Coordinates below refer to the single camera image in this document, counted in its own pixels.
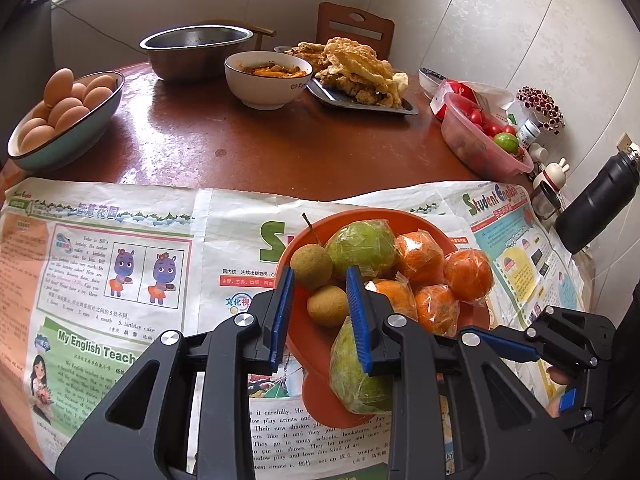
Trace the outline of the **orange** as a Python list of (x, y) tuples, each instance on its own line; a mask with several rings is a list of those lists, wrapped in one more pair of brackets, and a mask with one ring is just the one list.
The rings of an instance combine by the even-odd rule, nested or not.
[(406, 318), (411, 318), (413, 321), (418, 319), (416, 300), (409, 282), (402, 275), (394, 280), (374, 278), (368, 281), (364, 288), (384, 295), (390, 300), (394, 312), (405, 315)]
[(458, 329), (460, 302), (449, 286), (423, 286), (416, 292), (418, 322), (429, 333), (454, 337)]
[(464, 302), (483, 300), (495, 283), (487, 255), (475, 248), (450, 252), (442, 272), (454, 298)]
[(445, 254), (429, 232), (417, 230), (400, 234), (395, 244), (399, 255), (395, 272), (408, 280), (413, 292), (425, 286), (445, 284)]

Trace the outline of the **green pear front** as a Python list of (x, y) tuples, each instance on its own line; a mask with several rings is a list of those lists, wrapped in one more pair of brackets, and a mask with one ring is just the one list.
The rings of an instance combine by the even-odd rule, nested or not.
[(332, 344), (329, 384), (344, 408), (352, 414), (371, 415), (392, 410), (393, 379), (370, 377), (363, 371), (349, 316)]

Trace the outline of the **green pear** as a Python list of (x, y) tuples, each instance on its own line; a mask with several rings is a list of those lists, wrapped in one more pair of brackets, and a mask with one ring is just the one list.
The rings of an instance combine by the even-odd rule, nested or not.
[(344, 408), (352, 414), (371, 415), (392, 410), (393, 379), (370, 377), (363, 371), (349, 316), (332, 344), (329, 384)]
[(351, 266), (364, 278), (378, 278), (399, 259), (396, 236), (385, 219), (361, 220), (336, 231), (326, 243), (334, 278), (344, 280)]

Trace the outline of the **brown longan front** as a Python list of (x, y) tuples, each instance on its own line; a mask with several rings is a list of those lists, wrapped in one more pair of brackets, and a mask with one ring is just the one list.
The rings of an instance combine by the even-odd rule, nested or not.
[(349, 314), (346, 292), (335, 285), (320, 287), (308, 298), (307, 313), (319, 326), (340, 327)]

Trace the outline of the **brown longan with stem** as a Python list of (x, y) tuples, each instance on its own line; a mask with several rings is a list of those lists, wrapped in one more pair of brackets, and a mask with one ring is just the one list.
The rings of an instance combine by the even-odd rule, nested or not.
[(306, 214), (302, 214), (309, 232), (314, 236), (314, 244), (306, 244), (296, 249), (290, 260), (296, 283), (308, 290), (316, 290), (329, 283), (333, 273), (333, 262), (320, 244), (320, 238)]

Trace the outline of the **small glass jar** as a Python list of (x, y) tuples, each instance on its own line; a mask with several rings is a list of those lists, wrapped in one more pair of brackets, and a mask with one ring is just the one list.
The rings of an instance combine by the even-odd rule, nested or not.
[(533, 210), (540, 221), (551, 219), (560, 209), (561, 202), (555, 190), (546, 181), (540, 181), (530, 194)]

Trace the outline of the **black thermos bottle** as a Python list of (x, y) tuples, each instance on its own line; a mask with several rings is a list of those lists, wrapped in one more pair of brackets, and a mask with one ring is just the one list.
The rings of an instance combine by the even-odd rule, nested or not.
[(596, 177), (556, 218), (554, 228), (572, 255), (592, 242), (631, 202), (639, 186), (639, 147), (610, 157)]

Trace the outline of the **white rabbit figurine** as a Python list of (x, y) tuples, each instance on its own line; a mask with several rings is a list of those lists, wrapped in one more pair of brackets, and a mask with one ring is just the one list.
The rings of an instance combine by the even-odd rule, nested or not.
[(566, 183), (568, 170), (570, 170), (570, 165), (565, 158), (561, 158), (558, 162), (542, 165), (541, 172), (534, 179), (533, 188), (536, 188), (541, 182), (546, 182), (554, 192), (559, 192)]

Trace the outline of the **newspaper left sheet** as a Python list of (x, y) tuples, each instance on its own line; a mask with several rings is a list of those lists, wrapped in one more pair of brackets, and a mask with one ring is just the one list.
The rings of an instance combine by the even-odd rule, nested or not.
[(355, 207), (458, 220), (422, 184), (337, 203), (30, 178), (1, 209), (1, 401), (52, 470), (116, 380), (166, 330), (213, 330), (271, 287), (308, 222)]

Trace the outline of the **pink tub of tomatoes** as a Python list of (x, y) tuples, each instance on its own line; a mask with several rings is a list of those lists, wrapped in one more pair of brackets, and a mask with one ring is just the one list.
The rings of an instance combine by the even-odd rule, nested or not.
[(442, 137), (457, 158), (479, 177), (507, 181), (518, 174), (529, 174), (534, 169), (534, 163), (525, 150), (522, 150), (521, 157), (514, 156), (488, 136), (488, 132), (495, 128), (498, 128), (498, 133), (503, 133), (503, 124), (494, 116), (485, 114), (476, 103), (454, 92), (447, 93), (444, 102)]

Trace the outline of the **white medicine bottle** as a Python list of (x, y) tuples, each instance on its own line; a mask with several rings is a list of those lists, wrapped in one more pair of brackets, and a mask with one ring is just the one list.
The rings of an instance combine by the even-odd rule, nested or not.
[(528, 150), (529, 147), (535, 143), (538, 136), (540, 136), (540, 129), (538, 128), (536, 122), (531, 119), (525, 119), (521, 127), (518, 128), (518, 132), (516, 133), (518, 142), (520, 142), (521, 146), (526, 150)]

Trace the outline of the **bowl of eggs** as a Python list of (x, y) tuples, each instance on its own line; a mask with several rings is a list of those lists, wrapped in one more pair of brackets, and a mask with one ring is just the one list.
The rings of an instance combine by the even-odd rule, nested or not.
[(125, 76), (106, 70), (76, 77), (69, 68), (51, 75), (42, 99), (15, 126), (9, 160), (28, 172), (61, 168), (89, 151), (119, 107)]

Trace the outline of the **white ceramic bowl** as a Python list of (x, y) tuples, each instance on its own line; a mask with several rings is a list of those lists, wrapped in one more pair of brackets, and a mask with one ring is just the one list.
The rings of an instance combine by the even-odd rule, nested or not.
[(286, 53), (245, 51), (224, 61), (231, 92), (254, 110), (278, 110), (307, 87), (314, 69), (302, 58)]

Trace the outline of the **wooden chair back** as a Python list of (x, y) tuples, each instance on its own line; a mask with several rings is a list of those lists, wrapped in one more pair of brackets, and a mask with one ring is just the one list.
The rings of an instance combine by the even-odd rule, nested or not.
[(334, 37), (343, 37), (366, 44), (378, 58), (387, 60), (392, 50), (395, 23), (353, 6), (329, 1), (318, 5), (316, 43), (326, 44)]

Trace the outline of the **wall power socket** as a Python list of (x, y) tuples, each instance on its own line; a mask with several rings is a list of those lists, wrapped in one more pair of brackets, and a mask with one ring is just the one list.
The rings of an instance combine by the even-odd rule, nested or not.
[(630, 160), (638, 162), (640, 160), (640, 146), (631, 140), (627, 133), (624, 133), (616, 143), (617, 151), (625, 153)]

